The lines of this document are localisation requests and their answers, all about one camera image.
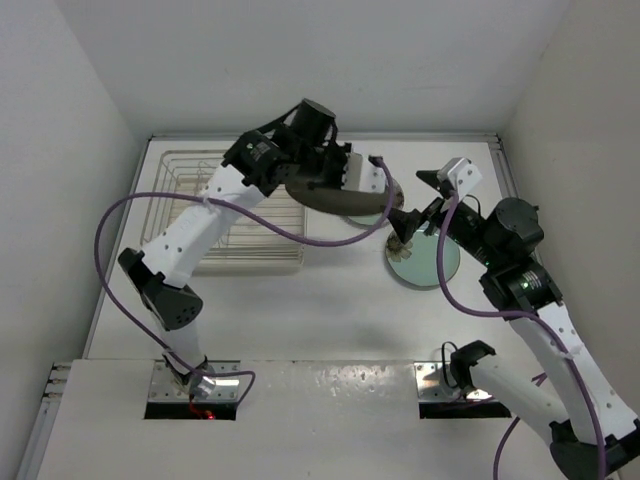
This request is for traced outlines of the brown ceramic plate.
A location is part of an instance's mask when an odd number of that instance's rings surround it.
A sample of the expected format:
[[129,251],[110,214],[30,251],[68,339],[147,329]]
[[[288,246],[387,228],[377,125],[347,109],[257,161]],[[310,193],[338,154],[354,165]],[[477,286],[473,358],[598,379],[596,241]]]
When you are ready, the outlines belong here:
[[299,204],[312,210],[337,216],[367,216],[382,213],[389,192],[386,178],[380,185],[366,180],[364,190],[343,190],[340,180],[332,181],[320,174],[296,175],[285,189]]

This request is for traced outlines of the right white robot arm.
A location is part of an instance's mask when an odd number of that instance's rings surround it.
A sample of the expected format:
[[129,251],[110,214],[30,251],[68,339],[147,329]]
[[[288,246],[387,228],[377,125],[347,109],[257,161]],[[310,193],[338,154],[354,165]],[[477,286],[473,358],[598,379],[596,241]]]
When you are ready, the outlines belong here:
[[[407,243],[418,230],[436,233],[436,271],[445,298],[467,315],[504,319],[534,354],[555,392],[521,378],[483,341],[452,352],[443,378],[460,393],[480,389],[492,395],[543,440],[568,479],[604,479],[638,458],[638,414],[607,381],[577,333],[556,282],[534,257],[544,238],[537,207],[507,197],[483,217],[463,202],[481,180],[475,166],[416,175],[439,196],[422,211],[390,212],[400,241]],[[443,266],[446,240],[485,267],[480,284],[492,310],[466,307],[452,296]]]

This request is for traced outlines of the green flower plate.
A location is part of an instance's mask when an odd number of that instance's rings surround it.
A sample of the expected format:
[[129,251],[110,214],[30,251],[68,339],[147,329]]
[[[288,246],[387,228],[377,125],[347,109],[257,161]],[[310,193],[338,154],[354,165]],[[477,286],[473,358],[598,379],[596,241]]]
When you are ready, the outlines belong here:
[[410,287],[432,289],[439,287],[437,274],[437,247],[439,230],[426,235],[424,223],[407,242],[402,243],[392,231],[384,246],[384,255],[390,273]]
[[[405,195],[401,185],[397,182],[396,179],[393,180],[393,190],[394,190],[394,199],[393,199],[393,208],[400,209],[404,206]],[[367,216],[347,216],[345,220],[352,225],[358,227],[371,227],[378,222],[380,218],[380,214],[377,215],[367,215]]]

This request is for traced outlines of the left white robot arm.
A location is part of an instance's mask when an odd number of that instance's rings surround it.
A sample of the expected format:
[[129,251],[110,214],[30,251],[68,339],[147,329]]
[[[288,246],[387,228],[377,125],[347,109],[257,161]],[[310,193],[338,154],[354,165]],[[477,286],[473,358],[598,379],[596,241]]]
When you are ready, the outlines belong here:
[[163,357],[176,382],[194,392],[208,361],[198,342],[202,299],[188,282],[205,254],[239,219],[280,185],[313,190],[342,186],[347,157],[336,142],[335,114],[309,99],[281,117],[243,133],[221,164],[161,234],[141,249],[124,249],[118,263],[164,343]]

